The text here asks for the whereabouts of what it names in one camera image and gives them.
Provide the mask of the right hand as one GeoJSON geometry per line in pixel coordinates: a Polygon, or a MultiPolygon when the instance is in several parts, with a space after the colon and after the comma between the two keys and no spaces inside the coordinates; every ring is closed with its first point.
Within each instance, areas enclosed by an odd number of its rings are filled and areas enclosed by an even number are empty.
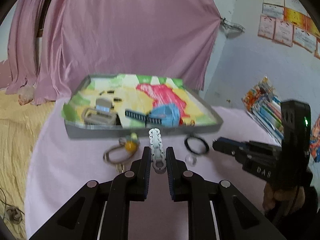
{"type": "Polygon", "coordinates": [[[302,208],[305,202],[305,192],[302,187],[296,187],[292,191],[275,191],[271,184],[266,183],[264,187],[263,209],[272,210],[280,204],[284,204],[284,213],[287,215],[290,211],[296,211],[302,208]]]}

